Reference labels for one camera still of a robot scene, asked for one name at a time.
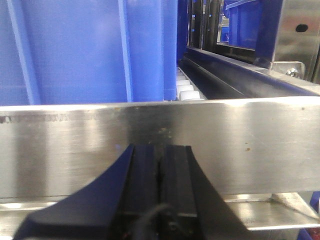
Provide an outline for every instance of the black cable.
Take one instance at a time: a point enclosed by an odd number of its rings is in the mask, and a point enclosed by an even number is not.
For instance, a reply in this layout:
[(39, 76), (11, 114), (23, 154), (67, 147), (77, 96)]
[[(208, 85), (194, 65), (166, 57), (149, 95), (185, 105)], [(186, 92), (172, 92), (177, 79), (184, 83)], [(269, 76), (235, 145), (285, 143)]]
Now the black cable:
[(175, 209), (167, 203), (161, 203), (149, 210), (134, 223), (132, 240), (147, 240), (149, 222), (153, 218), (157, 217), (159, 213), (163, 212), (168, 212), (172, 219), (175, 221), (177, 229), (186, 237), (189, 236), (189, 233), (185, 231), (182, 225), (179, 223), (178, 215)]

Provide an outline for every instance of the brushed steel surface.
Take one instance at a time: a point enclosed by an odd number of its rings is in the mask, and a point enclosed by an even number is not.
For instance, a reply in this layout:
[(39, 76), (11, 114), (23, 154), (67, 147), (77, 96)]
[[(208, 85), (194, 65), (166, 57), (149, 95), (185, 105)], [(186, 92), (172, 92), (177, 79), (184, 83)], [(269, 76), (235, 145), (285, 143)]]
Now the brushed steel surface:
[(253, 234), (261, 240), (297, 240), (299, 231), (298, 228), (291, 228), (254, 231)]
[(251, 231), (320, 227), (318, 214), (296, 192), (257, 201), (235, 198), (227, 204)]
[(0, 198), (69, 195), (129, 143), (192, 146), (221, 194), (320, 190), (319, 119), (320, 97), (0, 107)]
[(0, 204), (0, 239), (12, 239), (18, 226), (29, 213), (53, 204), (55, 202), (11, 202)]
[(236, 194), (236, 195), (223, 195), (222, 198), (226, 203), (237, 202), (258, 202), (268, 201), (271, 198), (271, 193), (261, 194)]
[[(299, 61), (305, 65), (304, 79), (311, 81), (320, 44), (320, 1), (284, 0), (273, 62)], [(296, 32), (298, 25), (306, 32)]]

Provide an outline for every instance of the stainless steel rail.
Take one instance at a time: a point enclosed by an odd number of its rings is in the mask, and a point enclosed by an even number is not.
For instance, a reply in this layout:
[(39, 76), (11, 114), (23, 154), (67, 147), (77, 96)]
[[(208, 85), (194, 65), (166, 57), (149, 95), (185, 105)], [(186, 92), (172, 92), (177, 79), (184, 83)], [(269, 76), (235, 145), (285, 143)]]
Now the stainless steel rail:
[(320, 190), (319, 120), (312, 96), (0, 107), (0, 198), (69, 195), (129, 143), (192, 146), (221, 194)]

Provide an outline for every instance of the metal plate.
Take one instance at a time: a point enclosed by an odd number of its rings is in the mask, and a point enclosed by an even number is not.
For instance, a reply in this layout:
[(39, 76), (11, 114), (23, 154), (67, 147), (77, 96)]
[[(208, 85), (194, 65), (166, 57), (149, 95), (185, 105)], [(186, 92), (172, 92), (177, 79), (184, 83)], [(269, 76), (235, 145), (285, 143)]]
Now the metal plate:
[(0, 198), (69, 195), (129, 143), (192, 146), (221, 194), (320, 190), (319, 120), (320, 97), (1, 107)]
[(318, 214), (298, 193), (228, 196), (228, 206), (251, 231), (317, 228)]
[[(304, 79), (308, 81), (312, 79), (319, 51), (319, 10), (318, 0), (285, 0), (276, 36), (273, 60), (304, 63)], [(308, 26), (306, 32), (296, 31), (301, 24)]]
[(53, 205), (55, 202), (24, 202), (0, 204), (0, 239), (13, 238), (18, 226), (33, 211)]

